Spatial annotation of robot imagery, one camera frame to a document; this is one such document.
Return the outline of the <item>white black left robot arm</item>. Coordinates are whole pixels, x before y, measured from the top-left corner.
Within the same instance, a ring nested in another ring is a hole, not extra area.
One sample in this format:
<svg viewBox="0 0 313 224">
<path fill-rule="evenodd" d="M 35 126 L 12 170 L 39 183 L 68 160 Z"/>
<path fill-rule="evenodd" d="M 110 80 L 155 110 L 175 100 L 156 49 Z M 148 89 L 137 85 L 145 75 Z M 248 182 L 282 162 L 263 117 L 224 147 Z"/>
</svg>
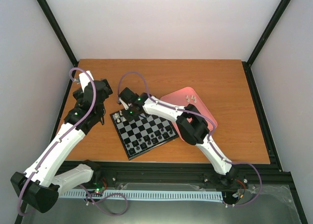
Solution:
<svg viewBox="0 0 313 224">
<path fill-rule="evenodd" d="M 64 119 L 58 133 L 39 158 L 23 173 L 15 172 L 10 181 L 19 197 L 35 210 L 49 211 L 58 197 L 81 184 L 102 184 L 100 166 L 90 160 L 57 174 L 69 153 L 98 123 L 104 124 L 104 101 L 112 94 L 106 79 L 94 80 L 90 71 L 82 71 L 73 93 L 76 104 Z"/>
</svg>

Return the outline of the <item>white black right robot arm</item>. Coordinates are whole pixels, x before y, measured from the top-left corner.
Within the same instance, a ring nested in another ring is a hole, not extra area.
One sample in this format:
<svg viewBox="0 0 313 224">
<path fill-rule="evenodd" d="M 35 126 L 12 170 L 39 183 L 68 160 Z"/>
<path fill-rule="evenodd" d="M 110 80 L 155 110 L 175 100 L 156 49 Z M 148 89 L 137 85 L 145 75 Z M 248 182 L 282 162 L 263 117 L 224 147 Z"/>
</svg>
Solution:
<svg viewBox="0 0 313 224">
<path fill-rule="evenodd" d="M 202 115 L 195 105 L 173 105 L 147 92 L 138 95 L 129 88 L 118 92 L 118 103 L 123 105 L 123 115 L 127 120 L 146 113 L 175 123 L 182 139 L 198 147 L 211 162 L 222 187 L 230 188 L 236 182 L 238 168 L 215 143 L 208 126 L 212 121 Z"/>
</svg>

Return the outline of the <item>pink plastic tray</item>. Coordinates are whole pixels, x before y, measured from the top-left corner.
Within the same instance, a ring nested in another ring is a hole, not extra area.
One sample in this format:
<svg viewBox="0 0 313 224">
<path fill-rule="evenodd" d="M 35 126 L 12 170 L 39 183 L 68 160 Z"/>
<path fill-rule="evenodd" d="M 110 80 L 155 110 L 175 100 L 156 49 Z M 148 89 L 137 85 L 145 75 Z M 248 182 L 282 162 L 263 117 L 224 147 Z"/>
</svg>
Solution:
<svg viewBox="0 0 313 224">
<path fill-rule="evenodd" d="M 188 95 L 190 102 L 187 102 L 187 99 L 185 98 L 186 95 Z M 197 99 L 196 103 L 194 103 L 194 101 L 191 99 L 192 95 L 196 97 Z M 184 106 L 184 107 L 186 107 L 188 104 L 193 104 L 198 109 L 200 114 L 210 119 L 209 121 L 206 120 L 206 122 L 208 123 L 208 128 L 210 132 L 214 132 L 213 125 L 211 123 L 214 124 L 215 129 L 217 128 L 217 125 L 218 125 L 217 121 L 215 120 L 215 118 L 213 117 L 209 109 L 206 107 L 204 102 L 201 100 L 199 95 L 196 93 L 196 91 L 192 87 L 184 87 L 182 89 L 179 89 L 177 91 L 164 95 L 160 99 L 163 102 L 167 102 L 173 105 Z"/>
</svg>

